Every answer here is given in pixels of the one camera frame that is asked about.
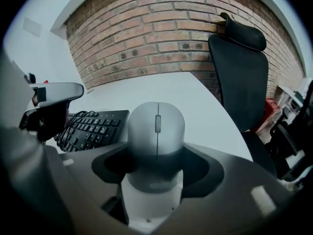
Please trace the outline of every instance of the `desk surface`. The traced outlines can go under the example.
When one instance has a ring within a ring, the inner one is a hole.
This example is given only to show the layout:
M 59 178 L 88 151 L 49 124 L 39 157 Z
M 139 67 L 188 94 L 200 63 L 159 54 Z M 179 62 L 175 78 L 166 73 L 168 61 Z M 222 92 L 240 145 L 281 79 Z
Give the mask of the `desk surface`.
M 297 105 L 299 105 L 300 107 L 303 106 L 303 103 L 300 102 L 300 100 L 294 95 L 294 92 L 291 89 L 283 85 L 278 85 L 278 87 L 282 89 L 286 94 L 288 94 L 288 96 L 290 96 L 293 99 L 293 101 L 297 103 Z
M 252 161 L 246 143 L 228 113 L 213 94 L 189 72 L 148 75 L 101 85 L 71 102 L 69 112 L 132 112 L 144 102 L 167 102 L 176 106 L 185 119 L 185 142 Z M 120 141 L 126 140 L 127 128 L 124 128 Z M 54 140 L 47 144 L 55 146 Z

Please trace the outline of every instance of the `black keyboard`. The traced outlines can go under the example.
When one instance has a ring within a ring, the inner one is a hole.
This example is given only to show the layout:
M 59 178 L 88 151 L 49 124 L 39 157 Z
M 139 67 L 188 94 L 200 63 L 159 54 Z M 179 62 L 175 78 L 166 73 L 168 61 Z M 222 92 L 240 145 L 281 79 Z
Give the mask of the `black keyboard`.
M 65 133 L 60 147 L 66 152 L 75 152 L 117 143 L 128 114 L 129 111 L 94 112 L 85 117 L 80 114 Z M 69 120 L 75 115 L 69 114 Z

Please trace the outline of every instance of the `chair headrest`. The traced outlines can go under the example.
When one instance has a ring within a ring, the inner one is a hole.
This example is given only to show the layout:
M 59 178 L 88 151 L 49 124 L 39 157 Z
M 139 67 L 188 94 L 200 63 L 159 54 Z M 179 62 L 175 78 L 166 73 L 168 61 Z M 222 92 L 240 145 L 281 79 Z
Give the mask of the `chair headrest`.
M 226 20 L 225 36 L 231 41 L 256 51 L 262 51 L 266 48 L 266 39 L 260 30 L 233 21 L 225 12 L 222 12 L 220 16 Z

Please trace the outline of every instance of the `gray mouse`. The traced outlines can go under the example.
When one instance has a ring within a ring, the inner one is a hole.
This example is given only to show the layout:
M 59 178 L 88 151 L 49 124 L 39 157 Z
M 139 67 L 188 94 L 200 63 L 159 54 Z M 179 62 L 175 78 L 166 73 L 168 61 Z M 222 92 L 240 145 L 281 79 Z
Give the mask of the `gray mouse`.
M 181 170 L 185 120 L 169 103 L 147 102 L 131 113 L 128 121 L 128 151 L 134 170 L 128 180 L 147 193 L 169 191 Z

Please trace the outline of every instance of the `mouse scroll wheel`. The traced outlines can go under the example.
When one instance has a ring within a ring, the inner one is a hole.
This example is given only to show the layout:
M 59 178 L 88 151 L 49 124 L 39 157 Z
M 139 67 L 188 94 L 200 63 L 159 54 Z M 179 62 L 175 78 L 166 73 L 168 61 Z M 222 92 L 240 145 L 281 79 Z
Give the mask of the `mouse scroll wheel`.
M 156 115 L 156 133 L 161 132 L 161 116 Z

